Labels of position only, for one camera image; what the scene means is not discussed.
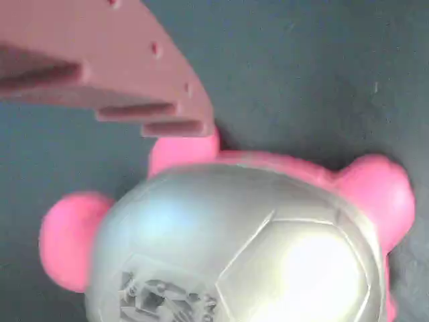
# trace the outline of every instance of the gray fabric surface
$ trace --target gray fabric surface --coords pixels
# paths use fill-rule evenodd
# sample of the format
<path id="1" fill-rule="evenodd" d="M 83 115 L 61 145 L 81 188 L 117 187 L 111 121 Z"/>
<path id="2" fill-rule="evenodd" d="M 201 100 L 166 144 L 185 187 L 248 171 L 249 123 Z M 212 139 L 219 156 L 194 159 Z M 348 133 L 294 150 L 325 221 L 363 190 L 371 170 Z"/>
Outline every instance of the gray fabric surface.
<path id="1" fill-rule="evenodd" d="M 146 1 L 200 75 L 226 145 L 338 169 L 381 152 L 408 170 L 416 224 L 391 256 L 397 321 L 429 320 L 429 3 Z M 153 140 L 91 113 L 0 103 L 0 319 L 85 321 L 82 296 L 38 260 L 38 229 L 63 194 L 120 197 Z"/>

